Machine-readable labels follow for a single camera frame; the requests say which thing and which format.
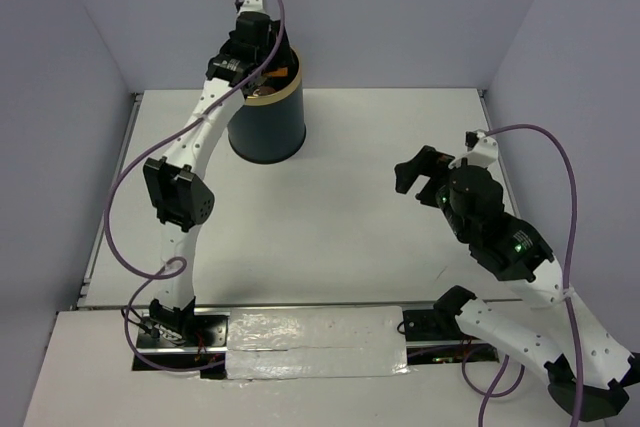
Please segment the small orange juice bottle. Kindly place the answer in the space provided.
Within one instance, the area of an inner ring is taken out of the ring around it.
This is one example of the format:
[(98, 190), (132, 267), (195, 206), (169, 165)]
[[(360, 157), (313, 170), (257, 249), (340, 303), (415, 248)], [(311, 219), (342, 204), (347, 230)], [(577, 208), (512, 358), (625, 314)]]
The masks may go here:
[(284, 82), (289, 78), (289, 68), (281, 67), (264, 74), (267, 79)]

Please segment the orange bottle with white label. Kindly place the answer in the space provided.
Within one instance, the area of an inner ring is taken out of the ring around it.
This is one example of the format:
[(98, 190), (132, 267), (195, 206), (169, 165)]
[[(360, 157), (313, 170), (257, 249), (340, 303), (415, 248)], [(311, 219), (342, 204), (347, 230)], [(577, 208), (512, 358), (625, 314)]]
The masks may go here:
[(261, 86), (253, 91), (253, 93), (250, 95), (250, 98), (255, 99), (255, 98), (272, 97), (276, 93), (277, 91), (273, 87)]

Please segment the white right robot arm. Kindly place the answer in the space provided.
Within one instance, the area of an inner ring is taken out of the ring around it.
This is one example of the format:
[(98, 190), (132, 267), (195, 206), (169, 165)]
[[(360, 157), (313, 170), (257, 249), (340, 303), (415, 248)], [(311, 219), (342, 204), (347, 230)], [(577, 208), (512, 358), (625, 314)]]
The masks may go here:
[(536, 333), (494, 313), (474, 293), (454, 286), (433, 306), (444, 337), (484, 340), (537, 375), (554, 402), (583, 422), (618, 415), (639, 381), (639, 359), (607, 332), (581, 298), (563, 284), (552, 249), (528, 222), (506, 212), (503, 187), (488, 170), (495, 162), (423, 147), (394, 168), (395, 189), (407, 193), (421, 176), (417, 200), (439, 209), (470, 256), (529, 308)]

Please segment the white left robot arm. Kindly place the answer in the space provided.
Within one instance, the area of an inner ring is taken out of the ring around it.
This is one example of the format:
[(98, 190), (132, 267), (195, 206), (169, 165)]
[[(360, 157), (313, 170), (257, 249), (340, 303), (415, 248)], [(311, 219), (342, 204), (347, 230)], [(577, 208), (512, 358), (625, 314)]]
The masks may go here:
[(241, 158), (258, 164), (288, 159), (306, 138), (299, 58), (282, 21), (261, 11), (237, 15), (228, 39), (209, 60), (184, 132), (160, 158), (147, 158), (143, 165), (162, 225), (166, 277), (150, 303), (150, 319), (177, 346), (197, 335), (193, 264), (201, 227), (215, 202), (205, 174), (224, 133)]

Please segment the dark bin with gold rim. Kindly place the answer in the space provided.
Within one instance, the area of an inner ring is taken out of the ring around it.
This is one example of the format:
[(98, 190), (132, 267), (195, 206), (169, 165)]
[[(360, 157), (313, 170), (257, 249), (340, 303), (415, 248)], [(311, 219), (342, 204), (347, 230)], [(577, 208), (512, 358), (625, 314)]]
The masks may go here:
[(231, 148), (248, 162), (282, 162), (306, 139), (302, 67), (298, 52), (291, 48), (291, 53), (294, 63), (288, 76), (270, 78), (268, 94), (248, 97), (228, 125)]

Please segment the silver foil tape patch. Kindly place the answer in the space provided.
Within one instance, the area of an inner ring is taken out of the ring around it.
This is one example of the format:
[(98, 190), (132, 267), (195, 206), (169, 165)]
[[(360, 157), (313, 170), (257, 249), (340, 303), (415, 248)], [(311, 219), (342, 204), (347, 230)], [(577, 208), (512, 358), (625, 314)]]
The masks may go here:
[(409, 372), (398, 306), (235, 309), (225, 370), (233, 380), (390, 377)]

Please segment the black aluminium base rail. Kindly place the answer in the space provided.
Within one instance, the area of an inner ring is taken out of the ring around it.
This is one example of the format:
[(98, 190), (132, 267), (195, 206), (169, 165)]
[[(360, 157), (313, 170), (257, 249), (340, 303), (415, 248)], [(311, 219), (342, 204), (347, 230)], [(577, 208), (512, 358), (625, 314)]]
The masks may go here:
[[(164, 366), (192, 368), (206, 365), (202, 375), (221, 379), (226, 373), (226, 356), (230, 316), (202, 311), (188, 321), (183, 336), (154, 323), (147, 314), (133, 311), (130, 324), (137, 328), (135, 345), (142, 355)], [(402, 312), (396, 331), (406, 341), (408, 364), (437, 365), (473, 362), (496, 362), (495, 348), (445, 327), (431, 308)]]

